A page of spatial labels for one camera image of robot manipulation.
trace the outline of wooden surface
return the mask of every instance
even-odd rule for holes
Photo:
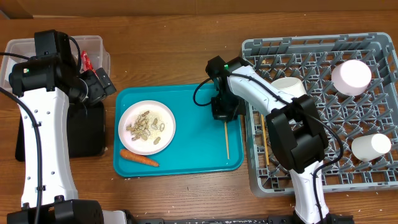
[[[0,9],[10,18],[61,16],[204,15],[264,12],[377,11],[397,10],[396,0],[1,0]]]
[[[0,21],[0,49],[11,39],[57,29],[70,35],[100,35],[111,54],[111,79],[118,92],[132,86],[199,83],[207,60],[239,55],[255,37],[387,32],[398,43],[398,12],[268,13],[224,16],[108,17]],[[246,159],[233,172],[125,180],[113,169],[117,94],[104,101],[106,142],[102,157],[71,159],[80,198],[103,209],[128,209],[138,218],[238,218],[291,214],[294,197],[257,198],[249,188]],[[20,210],[25,167],[14,158],[17,105],[0,96],[0,223]],[[326,194],[335,214],[356,223],[396,223],[398,191]]]

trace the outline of wooden table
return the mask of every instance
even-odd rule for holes
[[[242,41],[255,37],[387,32],[398,43],[398,12],[303,12],[222,16],[142,16],[0,21],[0,49],[11,39],[57,29],[69,35],[100,35],[111,54],[111,79],[118,91],[132,86],[199,83],[207,61],[230,60]],[[82,199],[103,209],[128,209],[138,218],[238,218],[291,214],[291,197],[257,198],[249,188],[246,159],[233,172],[125,180],[113,169],[117,94],[104,100],[106,144],[102,157],[71,159]],[[25,166],[14,158],[17,105],[0,95],[0,222],[20,210]],[[326,194],[332,213],[356,223],[396,223],[398,191]]]

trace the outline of white plate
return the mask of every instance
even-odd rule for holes
[[[148,124],[151,134],[146,141],[143,139],[132,141],[131,138],[133,136],[126,130],[126,127],[130,124],[134,125],[137,117],[146,111],[150,112],[147,117],[149,119]],[[151,128],[150,125],[155,118],[158,119],[158,127],[162,123],[165,124],[165,128],[162,132],[160,132],[159,129],[153,130]],[[152,100],[141,101],[130,106],[123,113],[119,121],[118,130],[119,138],[126,149],[143,156],[152,155],[165,149],[172,141],[175,134],[175,118],[170,109],[164,104]],[[160,141],[158,144],[154,144],[154,140],[157,137],[160,137]]]

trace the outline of chopstick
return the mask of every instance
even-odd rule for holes
[[[269,166],[268,143],[267,143],[267,135],[266,135],[266,122],[264,121],[264,116],[263,115],[261,115],[261,128],[262,128],[262,137],[264,138],[264,147],[266,149],[267,166]]]
[[[226,127],[226,121],[224,121],[224,130],[225,130],[226,155],[229,159],[228,129]]]

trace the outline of white paper cup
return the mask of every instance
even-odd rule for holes
[[[372,79],[370,68],[360,60],[348,60],[331,72],[335,88],[342,94],[357,96],[362,94]]]
[[[299,78],[285,77],[279,78],[271,83],[271,85],[280,91],[290,94],[296,98],[307,94],[303,83]]]
[[[354,139],[351,150],[355,157],[367,162],[389,152],[391,142],[384,134],[371,134]]]

